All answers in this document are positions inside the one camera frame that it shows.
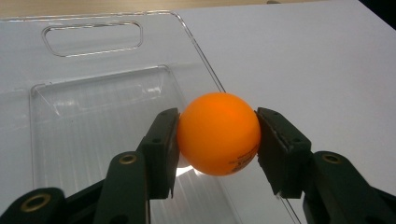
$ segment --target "ping pong ball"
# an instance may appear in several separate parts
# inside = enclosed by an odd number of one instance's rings
[[[208,93],[181,113],[177,143],[196,170],[230,175],[247,166],[257,153],[261,128],[255,112],[239,97]]]

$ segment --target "screw hole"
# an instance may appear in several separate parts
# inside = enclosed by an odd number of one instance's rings
[[[333,163],[333,164],[341,163],[341,160],[337,156],[332,155],[332,154],[325,154],[322,156],[322,159],[325,160],[326,162]]]
[[[123,157],[120,158],[119,162],[120,162],[121,164],[126,165],[126,164],[133,163],[133,162],[135,162],[136,160],[137,160],[136,155],[125,155],[125,156],[123,156]]]
[[[50,195],[47,193],[40,193],[24,201],[21,206],[21,210],[22,212],[26,212],[26,213],[34,212],[35,210],[44,207],[44,205],[46,205],[49,202],[50,202]]]
[[[111,218],[109,224],[126,224],[128,223],[128,217],[125,215],[118,215]]]

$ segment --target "transparent plastic bin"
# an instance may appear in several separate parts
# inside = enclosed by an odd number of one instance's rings
[[[1,213],[32,189],[70,196],[102,180],[158,113],[224,91],[172,12],[16,19],[0,31]],[[241,223],[219,179],[183,158],[175,197],[151,210],[152,223]]]

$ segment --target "white table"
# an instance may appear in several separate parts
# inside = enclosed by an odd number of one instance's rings
[[[313,151],[344,155],[396,194],[396,32],[373,12],[351,0],[178,13],[226,91],[280,112]],[[243,223],[282,223],[261,222],[271,190],[258,163],[236,175],[223,182]],[[291,203],[304,222],[302,200]]]

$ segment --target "container handle cutout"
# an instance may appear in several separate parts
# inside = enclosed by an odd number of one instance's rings
[[[143,43],[143,28],[137,21],[52,25],[42,37],[52,54],[76,57],[137,49]]]

